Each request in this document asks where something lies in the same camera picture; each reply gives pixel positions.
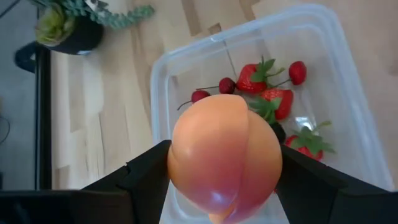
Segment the plant pot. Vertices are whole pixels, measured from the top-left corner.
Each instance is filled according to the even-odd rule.
[[[64,41],[56,46],[45,47],[72,55],[88,54],[95,49],[101,42],[104,27],[87,16],[76,17],[75,22],[75,30]]]

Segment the clear plastic bin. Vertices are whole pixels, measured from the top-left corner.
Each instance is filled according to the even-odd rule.
[[[302,86],[284,86],[295,95],[292,113],[282,122],[287,133],[330,120],[332,126],[320,134],[337,154],[325,154],[322,162],[383,189],[394,189],[343,29],[334,12],[315,4],[292,7],[163,55],[151,80],[154,142],[171,138],[183,113],[177,108],[196,88],[216,86],[224,77],[237,80],[242,67],[258,63],[261,55],[276,58],[275,68],[287,68],[296,60],[307,65],[307,81]],[[287,77],[284,72],[271,82]],[[218,89],[210,93],[217,94]],[[170,184],[162,223],[210,221]],[[288,221],[279,199],[272,195],[245,223]]]

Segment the trailing plant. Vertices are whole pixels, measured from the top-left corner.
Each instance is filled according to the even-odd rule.
[[[138,6],[127,14],[112,13],[107,7],[108,3],[97,1],[97,7],[93,10],[87,6],[84,0],[30,0],[38,7],[49,6],[53,2],[62,5],[65,14],[68,16],[89,16],[92,21],[95,21],[104,26],[110,26],[113,29],[122,29],[133,24],[147,19],[155,12],[150,5]]]

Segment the wooden floor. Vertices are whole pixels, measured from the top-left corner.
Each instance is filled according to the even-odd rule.
[[[52,54],[54,188],[82,188],[151,147],[150,71],[164,52],[305,2],[338,14],[398,184],[398,1],[115,0],[114,12],[149,3],[156,14],[107,30],[89,56]]]

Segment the succulent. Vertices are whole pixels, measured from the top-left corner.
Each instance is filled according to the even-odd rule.
[[[74,26],[75,17],[65,15],[60,5],[51,3],[36,26],[36,39],[44,45],[58,45],[73,32]]]
[[[92,21],[95,21],[104,26],[110,26],[113,29],[121,29],[129,27],[133,24],[147,19],[155,12],[150,5],[138,6],[127,14],[112,13],[107,9],[108,3],[95,0],[97,7],[95,11],[88,7],[84,0],[30,0],[36,6],[48,6],[51,3],[57,2],[62,5],[65,14],[68,16],[89,16]]]

